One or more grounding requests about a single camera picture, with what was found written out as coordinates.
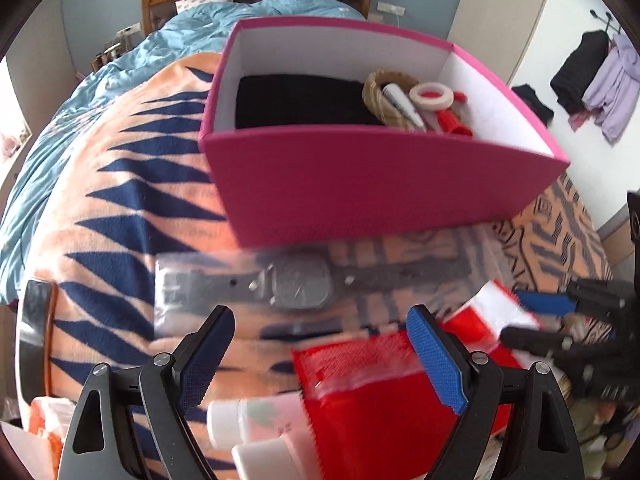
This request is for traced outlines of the white plastic bottle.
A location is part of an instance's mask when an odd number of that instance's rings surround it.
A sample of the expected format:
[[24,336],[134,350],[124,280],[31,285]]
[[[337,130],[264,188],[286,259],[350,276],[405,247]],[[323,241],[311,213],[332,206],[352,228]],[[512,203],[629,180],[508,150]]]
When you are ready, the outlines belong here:
[[240,478],[245,480],[321,478],[316,460],[298,454],[285,438],[235,445],[232,457]]

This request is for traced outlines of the black cloth in box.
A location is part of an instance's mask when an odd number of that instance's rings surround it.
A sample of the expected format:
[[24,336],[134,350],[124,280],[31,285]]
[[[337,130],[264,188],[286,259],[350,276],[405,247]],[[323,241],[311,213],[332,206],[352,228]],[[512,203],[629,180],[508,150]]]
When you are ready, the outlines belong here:
[[361,82],[329,77],[244,76],[236,94],[235,127],[382,126],[364,104],[362,92]]

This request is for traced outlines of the light blue floral duvet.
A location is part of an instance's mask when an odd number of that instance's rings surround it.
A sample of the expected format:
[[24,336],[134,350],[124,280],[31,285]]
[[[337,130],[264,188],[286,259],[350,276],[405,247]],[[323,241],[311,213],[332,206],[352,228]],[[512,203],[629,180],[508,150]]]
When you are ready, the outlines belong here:
[[134,50],[78,84],[35,140],[6,199],[1,220],[2,304],[10,304],[20,296],[32,237],[55,183],[70,160],[70,146],[90,130],[111,102],[180,58],[220,53],[235,23],[243,18],[287,15],[364,19],[355,8],[338,0],[203,3],[173,16]]

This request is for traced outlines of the white pink lotion bottle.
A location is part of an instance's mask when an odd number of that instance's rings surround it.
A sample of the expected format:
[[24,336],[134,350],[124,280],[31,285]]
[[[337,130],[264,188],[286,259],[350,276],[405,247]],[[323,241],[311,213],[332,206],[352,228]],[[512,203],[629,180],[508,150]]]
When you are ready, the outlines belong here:
[[216,450],[274,439],[309,425],[299,392],[228,401],[213,401],[206,411],[206,428]]

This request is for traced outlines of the red plastic toy pieces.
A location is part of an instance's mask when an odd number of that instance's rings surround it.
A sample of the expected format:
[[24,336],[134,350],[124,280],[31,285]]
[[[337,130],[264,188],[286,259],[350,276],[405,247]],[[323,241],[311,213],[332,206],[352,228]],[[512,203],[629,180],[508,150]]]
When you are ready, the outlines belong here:
[[472,138],[472,130],[462,122],[456,111],[456,105],[465,104],[468,102],[468,97],[463,92],[454,91],[452,94],[454,95],[454,102],[452,102],[450,107],[446,108],[446,110],[438,110],[435,112],[435,117],[439,127],[442,129],[443,133]]

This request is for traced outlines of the lilac hanging hoodie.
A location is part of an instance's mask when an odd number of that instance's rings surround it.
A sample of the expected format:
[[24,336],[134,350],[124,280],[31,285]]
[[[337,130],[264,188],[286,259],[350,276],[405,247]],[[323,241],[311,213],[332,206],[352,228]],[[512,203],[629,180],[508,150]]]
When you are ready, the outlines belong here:
[[616,34],[612,48],[582,96],[586,110],[609,144],[615,144],[627,128],[639,99],[639,53],[625,34]]

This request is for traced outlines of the white wall socket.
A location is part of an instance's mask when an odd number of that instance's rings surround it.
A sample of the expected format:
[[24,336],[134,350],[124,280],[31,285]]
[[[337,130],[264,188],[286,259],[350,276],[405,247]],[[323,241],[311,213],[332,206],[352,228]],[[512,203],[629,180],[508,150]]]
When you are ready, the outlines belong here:
[[379,1],[376,8],[381,13],[394,14],[396,16],[404,16],[406,9],[403,6],[396,6],[396,4],[391,4],[387,2]]

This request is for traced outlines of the red item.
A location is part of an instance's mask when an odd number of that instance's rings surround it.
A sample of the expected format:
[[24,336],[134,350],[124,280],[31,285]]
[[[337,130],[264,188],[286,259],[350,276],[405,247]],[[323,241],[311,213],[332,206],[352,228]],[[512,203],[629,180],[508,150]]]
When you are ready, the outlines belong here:
[[[541,328],[498,281],[438,324],[516,368],[532,360],[499,344],[500,332]],[[417,479],[434,467],[459,415],[440,402],[405,330],[298,350],[293,364],[321,479]]]

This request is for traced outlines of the black hanging jacket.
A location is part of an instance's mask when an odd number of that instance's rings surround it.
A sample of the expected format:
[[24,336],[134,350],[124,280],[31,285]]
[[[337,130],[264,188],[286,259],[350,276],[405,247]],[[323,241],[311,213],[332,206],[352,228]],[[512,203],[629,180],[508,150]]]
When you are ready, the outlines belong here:
[[552,77],[550,87],[556,102],[570,116],[584,110],[582,96],[610,52],[610,37],[604,30],[584,32],[578,47]]

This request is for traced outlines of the black wall coat hook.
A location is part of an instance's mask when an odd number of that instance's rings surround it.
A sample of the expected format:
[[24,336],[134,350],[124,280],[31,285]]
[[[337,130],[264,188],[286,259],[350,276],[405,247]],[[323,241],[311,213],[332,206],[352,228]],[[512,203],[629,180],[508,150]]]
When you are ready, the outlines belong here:
[[614,20],[613,14],[610,11],[605,11],[604,15],[601,16],[596,10],[591,9],[590,15],[604,24],[605,32],[615,32],[616,34],[619,34],[622,31],[620,24]]

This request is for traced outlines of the white tape roll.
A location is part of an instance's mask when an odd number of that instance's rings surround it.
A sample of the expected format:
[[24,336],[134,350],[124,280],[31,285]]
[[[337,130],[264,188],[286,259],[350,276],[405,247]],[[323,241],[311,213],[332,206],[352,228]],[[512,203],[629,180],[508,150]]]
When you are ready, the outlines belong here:
[[409,98],[420,110],[440,112],[452,105],[454,92],[439,82],[424,82],[411,88]]

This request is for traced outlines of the black phone on bed edge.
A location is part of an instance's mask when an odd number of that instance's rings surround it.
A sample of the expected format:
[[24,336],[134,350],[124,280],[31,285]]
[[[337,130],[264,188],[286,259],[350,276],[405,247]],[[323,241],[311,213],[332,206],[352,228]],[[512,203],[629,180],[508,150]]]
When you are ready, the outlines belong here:
[[18,303],[16,335],[17,388],[21,400],[48,396],[51,391],[49,356],[51,323],[56,299],[55,284],[29,280]]

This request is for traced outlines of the wristwatch in clear bag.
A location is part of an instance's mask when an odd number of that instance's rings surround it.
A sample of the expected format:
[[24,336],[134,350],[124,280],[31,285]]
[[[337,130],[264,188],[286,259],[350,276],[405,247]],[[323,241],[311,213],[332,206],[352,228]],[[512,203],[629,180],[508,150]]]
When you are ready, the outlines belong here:
[[345,298],[390,294],[460,280],[468,260],[423,256],[407,262],[340,266],[322,249],[185,252],[155,265],[154,336],[195,332],[216,307],[247,304],[277,313],[316,312]]

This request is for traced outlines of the orange white tissue pack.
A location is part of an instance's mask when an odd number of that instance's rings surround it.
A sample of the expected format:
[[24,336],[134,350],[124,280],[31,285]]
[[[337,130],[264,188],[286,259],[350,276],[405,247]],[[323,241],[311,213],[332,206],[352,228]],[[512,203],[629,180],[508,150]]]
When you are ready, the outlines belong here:
[[58,478],[63,446],[75,406],[73,401],[66,398],[37,396],[29,407],[28,432],[48,442],[55,479]]

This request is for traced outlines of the dark clothes pile on floor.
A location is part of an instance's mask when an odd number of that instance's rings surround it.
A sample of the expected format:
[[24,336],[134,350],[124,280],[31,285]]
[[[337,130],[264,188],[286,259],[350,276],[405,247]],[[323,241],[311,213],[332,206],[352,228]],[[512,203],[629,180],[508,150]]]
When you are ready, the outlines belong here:
[[528,108],[546,127],[552,123],[554,111],[541,102],[536,91],[529,84],[513,86],[511,90],[528,106]]

